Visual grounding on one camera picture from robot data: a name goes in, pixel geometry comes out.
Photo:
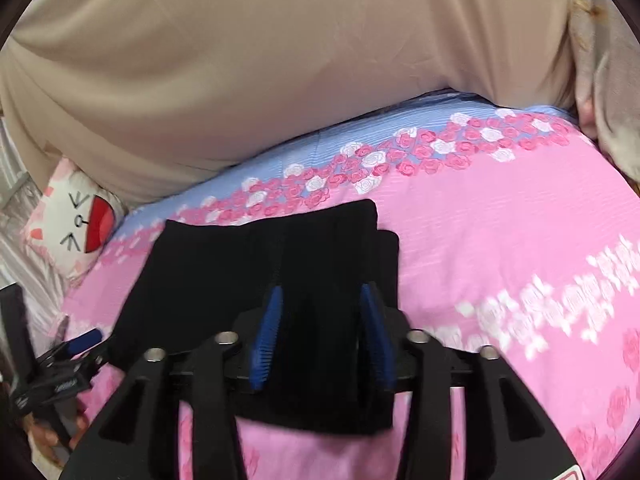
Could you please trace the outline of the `person's left hand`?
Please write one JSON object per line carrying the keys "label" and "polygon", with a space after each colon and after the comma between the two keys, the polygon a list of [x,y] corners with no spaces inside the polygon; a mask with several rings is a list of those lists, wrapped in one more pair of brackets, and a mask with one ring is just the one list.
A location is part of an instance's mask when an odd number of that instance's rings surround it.
{"label": "person's left hand", "polygon": [[[81,400],[75,401],[76,406],[76,434],[70,439],[70,448],[76,448],[77,443],[89,427],[89,419],[86,415],[86,406]],[[59,463],[55,449],[60,446],[58,434],[48,426],[42,426],[34,419],[32,414],[24,419],[24,428],[32,438],[35,448],[52,463]]]}

